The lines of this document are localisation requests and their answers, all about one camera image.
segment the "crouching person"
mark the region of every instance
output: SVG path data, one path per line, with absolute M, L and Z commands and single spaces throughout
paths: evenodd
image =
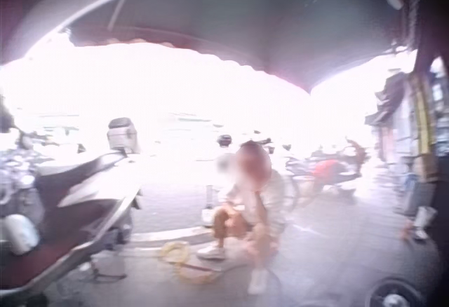
M 246 142 L 235 158 L 236 182 L 219 194 L 222 205 L 213 222 L 216 243 L 199 250 L 198 257 L 223 260 L 225 238 L 244 239 L 255 265 L 248 293 L 261 294 L 267 286 L 267 261 L 277 251 L 284 228 L 284 183 L 258 143 Z

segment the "white sneaker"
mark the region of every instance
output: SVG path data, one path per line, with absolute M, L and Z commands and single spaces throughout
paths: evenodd
M 248 294 L 259 295 L 267 290 L 268 270 L 265 268 L 255 268 L 251 273 L 251 281 L 248 287 Z
M 198 258 L 207 260 L 225 260 L 226 254 L 223 247 L 218 247 L 217 245 L 210 245 L 196 253 Z

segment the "yellow hose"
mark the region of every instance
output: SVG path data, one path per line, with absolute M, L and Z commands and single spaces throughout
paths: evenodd
M 168 255 L 172 251 L 174 251 L 174 250 L 179 250 L 180 251 L 179 257 L 177 259 L 174 259 L 174 260 L 168 260 Z M 189 282 L 189 283 L 194 283 L 194 284 L 201 285 L 201 284 L 210 283 L 214 279 L 216 279 L 217 274 L 216 274 L 216 271 L 214 271 L 213 269 L 201 268 L 199 266 L 187 265 L 187 262 L 189 261 L 189 258 L 190 258 L 190 249 L 189 249 L 189 244 L 186 243 L 186 242 L 169 242 L 169 243 L 166 243 L 161 248 L 161 250 L 159 252 L 159 260 L 163 261 L 163 262 L 165 262 L 167 264 L 174 265 L 175 273 L 177 274 L 179 279 L 181 279 L 184 282 Z M 182 270 L 184 267 L 196 268 L 196 269 L 199 269 L 201 271 L 207 271 L 209 273 L 205 274 L 205 275 L 196 276 L 196 277 L 190 277 L 190 276 L 186 275 L 185 272 Z

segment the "helmet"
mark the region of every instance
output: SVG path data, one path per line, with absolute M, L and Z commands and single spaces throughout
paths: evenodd
M 217 139 L 217 143 L 220 147 L 228 147 L 232 143 L 232 137 L 228 134 L 220 135 Z

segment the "scooter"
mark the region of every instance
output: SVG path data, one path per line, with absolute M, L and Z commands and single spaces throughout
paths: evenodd
M 80 153 L 71 161 L 44 162 L 34 174 L 12 178 L 8 188 L 2 184 L 8 201 L 35 191 L 43 208 L 38 219 L 17 210 L 1 220 L 2 306 L 28 306 L 52 282 L 84 263 L 91 263 L 96 278 L 103 276 L 92 256 L 130 240 L 130 210 L 140 208 L 137 166 L 124 150 Z M 13 172 L 19 167 L 10 166 Z

